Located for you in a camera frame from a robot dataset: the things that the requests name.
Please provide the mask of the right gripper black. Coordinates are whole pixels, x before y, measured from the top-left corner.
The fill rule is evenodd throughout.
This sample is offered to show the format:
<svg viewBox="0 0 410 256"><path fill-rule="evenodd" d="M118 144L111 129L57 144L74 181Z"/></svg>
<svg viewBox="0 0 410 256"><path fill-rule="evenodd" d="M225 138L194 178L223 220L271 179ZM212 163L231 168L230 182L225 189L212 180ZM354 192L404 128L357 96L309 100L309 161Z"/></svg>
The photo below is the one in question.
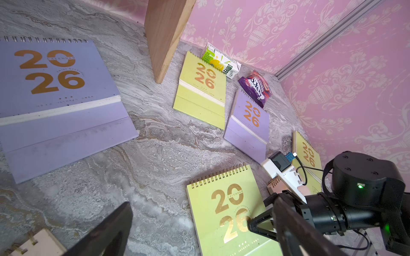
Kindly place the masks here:
<svg viewBox="0 0 410 256"><path fill-rule="evenodd" d="M286 202L287 193L273 193L263 201L264 204L251 208L250 219L247 221L250 232L278 241L272 213L272 205L278 199ZM349 206L324 193L309 195L305 199L313 225L322 234L343 235L347 230L379 227L381 224L380 212Z"/></svg>

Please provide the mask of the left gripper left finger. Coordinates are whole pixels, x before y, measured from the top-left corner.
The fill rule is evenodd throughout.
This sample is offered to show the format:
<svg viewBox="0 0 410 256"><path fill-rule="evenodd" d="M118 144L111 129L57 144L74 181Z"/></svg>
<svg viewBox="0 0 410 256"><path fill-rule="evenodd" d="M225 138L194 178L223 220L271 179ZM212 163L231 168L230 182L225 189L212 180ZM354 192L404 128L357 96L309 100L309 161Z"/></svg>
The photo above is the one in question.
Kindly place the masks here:
<svg viewBox="0 0 410 256"><path fill-rule="evenodd" d="M132 225L132 208L122 203L88 235L64 253L66 256L122 256Z"/></svg>

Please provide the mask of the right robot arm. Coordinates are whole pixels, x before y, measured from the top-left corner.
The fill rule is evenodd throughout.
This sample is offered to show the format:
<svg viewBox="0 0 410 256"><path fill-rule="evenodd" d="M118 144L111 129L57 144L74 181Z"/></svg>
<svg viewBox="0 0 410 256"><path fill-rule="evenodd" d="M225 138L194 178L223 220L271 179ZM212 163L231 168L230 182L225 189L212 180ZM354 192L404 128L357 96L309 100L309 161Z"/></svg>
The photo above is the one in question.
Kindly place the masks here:
<svg viewBox="0 0 410 256"><path fill-rule="evenodd" d="M345 151L329 161L323 174L331 187L304 196L301 182L291 178L290 155L281 152L262 163L287 189L264 201L266 211L248 222L255 234L277 241L285 256L342 256L344 246L327 235L379 227L387 251L410 253L410 195L391 161Z"/></svg>

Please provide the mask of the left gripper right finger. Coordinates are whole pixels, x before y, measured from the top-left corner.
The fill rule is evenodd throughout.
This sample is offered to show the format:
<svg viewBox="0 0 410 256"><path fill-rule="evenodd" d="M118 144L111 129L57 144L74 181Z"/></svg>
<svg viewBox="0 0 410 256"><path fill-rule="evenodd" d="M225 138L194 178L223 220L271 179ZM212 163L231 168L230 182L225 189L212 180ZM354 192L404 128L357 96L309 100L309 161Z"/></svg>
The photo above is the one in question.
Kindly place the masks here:
<svg viewBox="0 0 410 256"><path fill-rule="evenodd" d="M292 210L283 199L272 208L278 241L284 256L344 256L346 255L324 238L302 216Z"/></svg>

